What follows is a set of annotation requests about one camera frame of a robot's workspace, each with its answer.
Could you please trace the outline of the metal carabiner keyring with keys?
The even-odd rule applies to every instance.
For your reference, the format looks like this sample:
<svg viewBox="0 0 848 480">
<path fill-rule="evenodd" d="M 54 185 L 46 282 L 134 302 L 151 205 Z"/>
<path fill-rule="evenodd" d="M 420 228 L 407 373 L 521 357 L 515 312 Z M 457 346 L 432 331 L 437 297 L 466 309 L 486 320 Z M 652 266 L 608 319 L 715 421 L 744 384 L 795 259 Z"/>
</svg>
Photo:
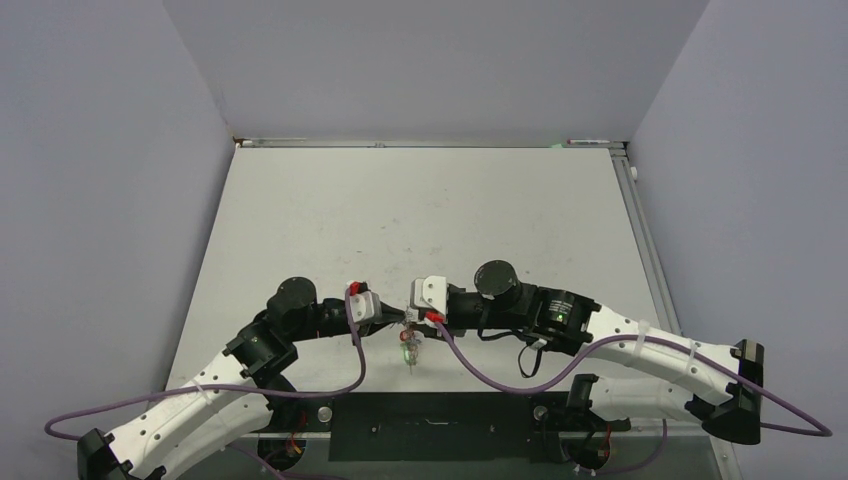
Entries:
<svg viewBox="0 0 848 480">
<path fill-rule="evenodd" d="M 413 369 L 418 365 L 419 348 L 423 342 L 424 334 L 419 329 L 419 327 L 411 321 L 405 321 L 403 323 L 400 333 L 403 331 L 407 331 L 411 334 L 411 338 L 409 341 L 402 342 L 400 338 L 399 341 L 402 349 L 402 354 L 404 350 L 408 350 L 411 353 L 413 364 L 411 366 L 407 365 L 407 368 L 409 370 L 409 373 L 412 374 Z"/>
</svg>

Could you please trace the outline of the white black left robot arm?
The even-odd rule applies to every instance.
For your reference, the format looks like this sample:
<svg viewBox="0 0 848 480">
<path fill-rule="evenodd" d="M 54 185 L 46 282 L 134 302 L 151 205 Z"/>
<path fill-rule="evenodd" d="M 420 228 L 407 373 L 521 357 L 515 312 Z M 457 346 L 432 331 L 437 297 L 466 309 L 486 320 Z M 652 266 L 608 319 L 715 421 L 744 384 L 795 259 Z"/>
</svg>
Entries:
<svg viewBox="0 0 848 480">
<path fill-rule="evenodd" d="M 77 442 L 81 479 L 176 479 L 239 437 L 266 426 L 289 428 L 304 398 L 283 377 L 299 341 L 349 334 L 361 339 L 403 321 L 362 283 L 342 299 L 317 299 L 303 277 L 283 281 L 267 306 L 183 387 L 135 419 Z"/>
</svg>

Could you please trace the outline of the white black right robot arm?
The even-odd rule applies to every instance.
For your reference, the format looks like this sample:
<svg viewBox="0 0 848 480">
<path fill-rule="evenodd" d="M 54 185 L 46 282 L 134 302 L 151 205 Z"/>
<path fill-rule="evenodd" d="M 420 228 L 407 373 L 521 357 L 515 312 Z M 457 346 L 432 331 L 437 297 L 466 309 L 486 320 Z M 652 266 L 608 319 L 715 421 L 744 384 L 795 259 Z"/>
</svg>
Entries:
<svg viewBox="0 0 848 480">
<path fill-rule="evenodd" d="M 530 348 L 590 357 L 645 374 L 640 380 L 603 380 L 572 387 L 567 419 L 589 428 L 600 419 L 674 419 L 743 445 L 761 441 L 760 388 L 764 347 L 743 339 L 711 344 L 672 334 L 619 314 L 589 297 L 519 280 L 506 261 L 483 264 L 468 292 L 427 280 L 423 299 L 435 303 L 450 332 L 500 330 Z"/>
</svg>

